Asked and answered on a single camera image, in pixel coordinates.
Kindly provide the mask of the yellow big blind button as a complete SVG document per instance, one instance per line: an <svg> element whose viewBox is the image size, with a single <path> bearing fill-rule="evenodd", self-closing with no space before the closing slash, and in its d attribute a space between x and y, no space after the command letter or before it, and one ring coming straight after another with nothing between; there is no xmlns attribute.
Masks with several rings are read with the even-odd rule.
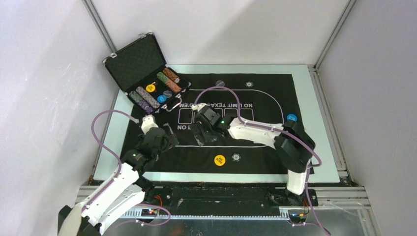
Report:
<svg viewBox="0 0 417 236"><path fill-rule="evenodd" d="M216 155L214 158L214 163L216 166L223 166L226 163L226 158L223 155Z"/></svg>

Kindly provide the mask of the grey white chip front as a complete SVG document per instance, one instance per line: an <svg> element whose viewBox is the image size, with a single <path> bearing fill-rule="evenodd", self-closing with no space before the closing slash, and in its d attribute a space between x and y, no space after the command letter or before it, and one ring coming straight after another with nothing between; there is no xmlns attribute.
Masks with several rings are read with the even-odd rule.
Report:
<svg viewBox="0 0 417 236"><path fill-rule="evenodd" d="M232 160L235 162L239 162L241 160L241 156L239 153L233 153L232 154Z"/></svg>

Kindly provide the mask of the black dealer button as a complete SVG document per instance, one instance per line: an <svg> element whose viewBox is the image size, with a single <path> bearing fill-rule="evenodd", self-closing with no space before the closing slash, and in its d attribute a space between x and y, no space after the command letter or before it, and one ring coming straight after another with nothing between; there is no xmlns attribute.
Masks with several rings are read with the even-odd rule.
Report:
<svg viewBox="0 0 417 236"><path fill-rule="evenodd" d="M217 89L223 89L224 86L225 86L225 82L222 81L222 80L218 80L218 81L215 82L215 85L216 85Z"/></svg>

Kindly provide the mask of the grey white poker chip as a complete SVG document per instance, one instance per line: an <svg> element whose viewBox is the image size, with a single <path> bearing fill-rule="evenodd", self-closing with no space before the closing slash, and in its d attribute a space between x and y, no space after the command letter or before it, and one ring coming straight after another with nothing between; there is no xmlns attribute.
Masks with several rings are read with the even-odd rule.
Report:
<svg viewBox="0 0 417 236"><path fill-rule="evenodd" d="M251 88L251 87L253 87L253 82L251 82L251 81L248 81L248 82L246 82L245 83L245 85L248 87L248 88Z"/></svg>

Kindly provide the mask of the blue small blind button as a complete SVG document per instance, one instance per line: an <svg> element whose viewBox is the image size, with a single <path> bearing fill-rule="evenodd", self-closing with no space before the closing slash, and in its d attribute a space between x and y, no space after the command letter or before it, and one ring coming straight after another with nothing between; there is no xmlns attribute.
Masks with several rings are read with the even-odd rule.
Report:
<svg viewBox="0 0 417 236"><path fill-rule="evenodd" d="M286 117L286 119L297 122L298 117L295 114L288 114L287 117Z"/></svg>

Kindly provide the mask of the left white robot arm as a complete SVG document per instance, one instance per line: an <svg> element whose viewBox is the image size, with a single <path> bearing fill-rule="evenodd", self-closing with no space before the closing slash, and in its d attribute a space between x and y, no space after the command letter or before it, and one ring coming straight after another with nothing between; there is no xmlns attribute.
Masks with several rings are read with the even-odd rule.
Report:
<svg viewBox="0 0 417 236"><path fill-rule="evenodd" d="M143 174L178 144L168 127L142 124L139 143L121 158L116 172L74 207L59 212L59 236L102 236L132 207L155 200L154 185Z"/></svg>

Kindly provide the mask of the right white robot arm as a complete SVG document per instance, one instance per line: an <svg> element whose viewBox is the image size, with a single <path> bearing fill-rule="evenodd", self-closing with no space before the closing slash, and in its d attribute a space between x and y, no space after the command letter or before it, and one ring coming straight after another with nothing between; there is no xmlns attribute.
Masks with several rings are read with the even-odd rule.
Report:
<svg viewBox="0 0 417 236"><path fill-rule="evenodd" d="M221 116L206 103L193 104L191 109L195 121L190 128L200 146L227 138L251 141L274 149L276 157L288 171L288 203L298 206L305 200L305 186L316 144L302 125L293 120L269 124L238 115Z"/></svg>

